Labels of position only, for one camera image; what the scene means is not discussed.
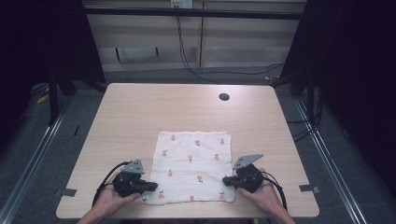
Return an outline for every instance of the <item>black cable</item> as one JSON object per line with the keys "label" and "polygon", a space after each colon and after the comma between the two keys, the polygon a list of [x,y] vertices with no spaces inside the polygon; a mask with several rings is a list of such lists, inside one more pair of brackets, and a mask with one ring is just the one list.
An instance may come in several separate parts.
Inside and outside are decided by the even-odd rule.
{"label": "black cable", "polygon": [[192,69],[190,68],[189,62],[187,61],[186,52],[184,51],[183,38],[181,37],[180,17],[176,17],[176,19],[177,19],[177,32],[178,32],[178,42],[179,42],[180,57],[181,57],[181,61],[183,62],[184,67],[187,70],[189,70],[193,75],[198,77],[198,78],[201,78],[201,79],[204,79],[206,81],[210,81],[210,82],[213,82],[213,83],[216,83],[216,84],[220,84],[219,82],[211,80],[209,78],[200,77],[194,71],[192,71]]}
{"label": "black cable", "polygon": [[284,65],[284,63],[273,63],[270,64],[265,71],[261,71],[261,72],[257,72],[257,73],[241,73],[241,72],[227,72],[227,71],[221,71],[221,72],[197,72],[197,71],[193,71],[190,68],[190,65],[187,61],[187,56],[186,56],[186,52],[184,50],[184,44],[183,44],[183,38],[181,35],[181,26],[180,26],[180,17],[177,17],[177,32],[178,32],[178,41],[179,41],[179,51],[180,51],[180,57],[181,57],[181,61],[183,62],[184,67],[190,71],[191,73],[193,73],[196,77],[216,83],[216,84],[220,84],[217,81],[211,80],[209,78],[205,78],[205,77],[200,77],[198,75],[205,75],[205,74],[223,74],[223,73],[228,73],[228,74],[237,74],[237,75],[246,75],[246,76],[256,76],[256,75],[261,75],[261,74],[265,74],[268,73],[276,68],[278,68],[281,65]]}
{"label": "black cable", "polygon": [[102,190],[105,188],[105,186],[112,184],[112,183],[109,183],[109,184],[106,183],[107,180],[108,180],[108,178],[109,178],[109,177],[114,173],[114,171],[116,171],[120,166],[122,166],[122,165],[127,165],[127,164],[129,164],[129,163],[131,163],[131,162],[130,162],[130,161],[122,162],[122,163],[116,165],[116,166],[107,174],[107,176],[106,176],[105,179],[103,180],[102,184],[101,184],[101,185],[99,186],[99,188],[96,190],[95,196],[93,197],[93,201],[92,201],[92,207],[95,205],[96,201],[98,200],[98,198],[99,198],[100,194],[102,193]]}
{"label": "black cable", "polygon": [[285,193],[283,192],[283,188],[280,187],[280,185],[277,183],[277,181],[273,175],[270,175],[266,172],[261,172],[261,173],[265,173],[265,174],[271,176],[275,180],[274,181],[274,180],[264,177],[264,176],[262,177],[262,178],[264,178],[264,180],[269,181],[271,184],[273,184],[276,187],[277,191],[279,192],[280,199],[282,200],[283,207],[286,209],[286,211],[288,211],[288,205],[286,204],[286,197],[285,197]]}
{"label": "black cable", "polygon": [[312,128],[311,128],[310,130],[308,130],[308,131],[302,132],[302,133],[305,133],[305,132],[306,132],[306,133],[305,133],[303,136],[301,136],[301,137],[299,137],[299,138],[297,138],[297,139],[294,139],[294,140],[293,140],[294,143],[297,143],[297,142],[301,141],[302,139],[304,139],[305,137],[307,137],[309,134],[311,134],[313,131],[315,131],[315,130],[317,129],[317,127],[319,126],[320,121],[321,121],[322,110],[323,110],[323,95],[322,95],[322,93],[320,92],[320,93],[319,93],[318,105],[317,105],[317,111],[318,111],[318,113],[315,115],[314,120],[312,120]]}
{"label": "black cable", "polygon": [[31,95],[35,95],[35,94],[43,91],[45,88],[47,88],[47,86],[48,86],[48,83],[44,83],[44,84],[40,85],[39,87],[34,88],[33,90],[31,90],[30,94]]}

